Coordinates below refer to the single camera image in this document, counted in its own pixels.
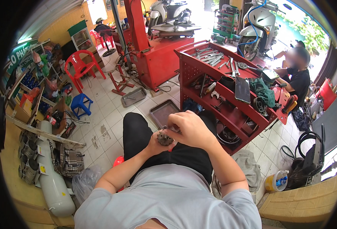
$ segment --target yellow bucket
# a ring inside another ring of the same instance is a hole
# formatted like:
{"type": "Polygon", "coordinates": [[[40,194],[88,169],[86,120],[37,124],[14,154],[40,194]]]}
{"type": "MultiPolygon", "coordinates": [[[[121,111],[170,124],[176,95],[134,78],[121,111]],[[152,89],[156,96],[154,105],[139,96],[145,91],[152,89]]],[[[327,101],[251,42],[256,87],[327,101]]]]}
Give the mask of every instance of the yellow bucket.
{"type": "Polygon", "coordinates": [[[271,191],[271,192],[274,192],[274,191],[281,192],[281,191],[283,191],[288,184],[288,179],[286,180],[285,184],[283,184],[279,187],[276,186],[276,180],[281,179],[283,177],[286,177],[287,173],[289,173],[288,170],[285,170],[285,171],[281,170],[281,171],[278,171],[275,174],[272,174],[272,175],[268,176],[265,180],[265,189],[268,190],[268,191],[271,191]]]}

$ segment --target hand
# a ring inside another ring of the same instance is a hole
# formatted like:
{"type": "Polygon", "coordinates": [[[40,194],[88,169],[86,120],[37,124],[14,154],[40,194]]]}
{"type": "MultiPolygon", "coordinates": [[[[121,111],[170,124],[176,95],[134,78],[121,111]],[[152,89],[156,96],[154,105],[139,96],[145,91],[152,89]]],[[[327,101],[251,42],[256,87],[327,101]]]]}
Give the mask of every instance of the hand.
{"type": "Polygon", "coordinates": [[[181,134],[170,129],[163,130],[163,133],[177,142],[204,150],[218,143],[217,138],[207,128],[203,120],[192,111],[170,114],[168,126],[172,127],[174,125],[179,127],[181,134]]]}
{"type": "Polygon", "coordinates": [[[149,140],[148,146],[145,148],[147,150],[149,157],[160,154],[163,151],[170,150],[176,145],[175,140],[168,146],[161,145],[157,140],[157,135],[160,133],[160,131],[162,130],[159,130],[152,134],[151,139],[149,140]]]}

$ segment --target black t-shirt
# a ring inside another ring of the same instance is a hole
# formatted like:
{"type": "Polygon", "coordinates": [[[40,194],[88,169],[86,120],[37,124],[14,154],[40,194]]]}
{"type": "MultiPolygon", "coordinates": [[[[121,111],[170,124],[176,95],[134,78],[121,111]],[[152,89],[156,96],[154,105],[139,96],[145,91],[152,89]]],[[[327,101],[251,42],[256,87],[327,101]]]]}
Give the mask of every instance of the black t-shirt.
{"type": "Polygon", "coordinates": [[[287,81],[294,89],[289,94],[298,96],[296,107],[302,107],[311,81],[308,69],[297,71],[296,69],[287,68],[287,71],[288,74],[292,75],[292,78],[289,79],[288,76],[284,76],[283,80],[287,81]]]}
{"type": "MultiPolygon", "coordinates": [[[[106,30],[106,29],[111,29],[110,26],[104,25],[104,24],[99,24],[96,26],[94,29],[97,33],[100,34],[100,36],[103,36],[104,34],[101,34],[100,31],[106,30]]],[[[103,33],[106,33],[107,35],[111,36],[111,31],[103,31],[103,33]]]]}

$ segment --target white scooter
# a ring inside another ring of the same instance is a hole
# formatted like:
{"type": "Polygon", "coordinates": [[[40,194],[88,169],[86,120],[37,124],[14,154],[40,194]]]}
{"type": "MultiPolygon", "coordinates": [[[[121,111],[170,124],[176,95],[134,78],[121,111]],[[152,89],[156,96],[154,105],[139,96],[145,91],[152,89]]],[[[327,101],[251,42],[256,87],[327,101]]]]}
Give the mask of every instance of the white scooter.
{"type": "Polygon", "coordinates": [[[180,22],[190,22],[191,11],[187,8],[186,2],[175,2],[171,0],[158,0],[152,3],[149,10],[151,11],[148,23],[148,35],[151,35],[151,28],[169,21],[178,19],[180,22]]]}
{"type": "MultiPolygon", "coordinates": [[[[244,28],[239,33],[241,39],[239,40],[239,47],[240,51],[244,55],[244,57],[252,61],[255,59],[256,54],[266,53],[270,50],[271,46],[276,43],[276,35],[278,34],[279,25],[275,22],[275,15],[270,11],[280,11],[278,6],[270,1],[266,1],[266,4],[263,7],[257,8],[253,11],[257,6],[261,6],[265,1],[264,0],[252,0],[252,2],[245,3],[245,4],[253,4],[253,6],[249,9],[249,11],[244,16],[244,28]],[[249,43],[256,40],[256,33],[258,33],[258,39],[255,43],[252,44],[244,44],[249,43]]],[[[287,9],[291,10],[287,4],[283,4],[287,9]]]]}

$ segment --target green rag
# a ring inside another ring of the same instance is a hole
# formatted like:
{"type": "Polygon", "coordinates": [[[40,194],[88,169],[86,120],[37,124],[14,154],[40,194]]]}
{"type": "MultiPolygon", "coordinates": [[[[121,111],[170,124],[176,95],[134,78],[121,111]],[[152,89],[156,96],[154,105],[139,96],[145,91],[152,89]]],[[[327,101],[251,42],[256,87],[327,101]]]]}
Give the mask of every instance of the green rag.
{"type": "Polygon", "coordinates": [[[269,89],[262,78],[256,78],[250,83],[250,89],[260,98],[264,100],[264,102],[268,105],[268,107],[275,107],[275,94],[274,91],[269,89]]]}

